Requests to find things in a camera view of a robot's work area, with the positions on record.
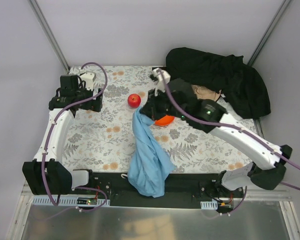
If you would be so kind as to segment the light blue cloth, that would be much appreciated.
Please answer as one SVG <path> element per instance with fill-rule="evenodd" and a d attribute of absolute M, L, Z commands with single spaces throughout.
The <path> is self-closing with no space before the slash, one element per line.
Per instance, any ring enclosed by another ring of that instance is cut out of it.
<path fill-rule="evenodd" d="M 138 107 L 132 116 L 135 151 L 129 165 L 129 183 L 146 197 L 159 198 L 165 194 L 165 181 L 176 168 L 170 155 L 155 139 L 151 126 L 154 121 Z"/>

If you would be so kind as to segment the black cloth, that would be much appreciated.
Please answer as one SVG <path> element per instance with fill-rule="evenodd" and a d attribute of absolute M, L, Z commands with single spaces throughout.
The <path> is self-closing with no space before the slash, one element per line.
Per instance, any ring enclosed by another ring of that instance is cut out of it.
<path fill-rule="evenodd" d="M 165 68 L 172 80 L 183 79 L 225 96 L 243 119 L 258 119 L 271 113 L 267 87 L 258 71 L 242 56 L 223 56 L 188 47 L 170 50 Z"/>

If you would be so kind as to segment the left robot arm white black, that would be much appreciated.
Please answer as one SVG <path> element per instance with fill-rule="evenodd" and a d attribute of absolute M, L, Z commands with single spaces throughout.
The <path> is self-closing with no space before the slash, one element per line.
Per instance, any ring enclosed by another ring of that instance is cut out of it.
<path fill-rule="evenodd" d="M 103 95 L 93 98 L 96 75 L 93 72 L 60 77 L 60 87 L 49 101 L 48 125 L 32 161 L 24 162 L 23 175 L 34 195 L 67 195 L 89 183 L 92 172 L 68 170 L 62 163 L 68 131 L 78 110 L 100 112 Z"/>

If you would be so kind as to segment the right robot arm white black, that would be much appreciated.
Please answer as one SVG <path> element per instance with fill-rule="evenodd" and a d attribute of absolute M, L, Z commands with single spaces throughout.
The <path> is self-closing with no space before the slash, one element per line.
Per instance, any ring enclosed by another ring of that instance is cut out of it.
<path fill-rule="evenodd" d="M 178 78 L 168 83 L 176 102 L 173 105 L 166 92 L 151 89 L 140 113 L 152 120 L 174 116 L 186 121 L 194 129 L 211 134 L 231 144 L 251 159 L 251 163 L 235 170 L 222 171 L 217 189 L 234 191 L 255 185 L 263 190 L 274 190 L 286 173 L 286 161 L 292 148 L 272 144 L 239 123 L 223 106 L 211 99 L 198 99 L 189 83 Z"/>

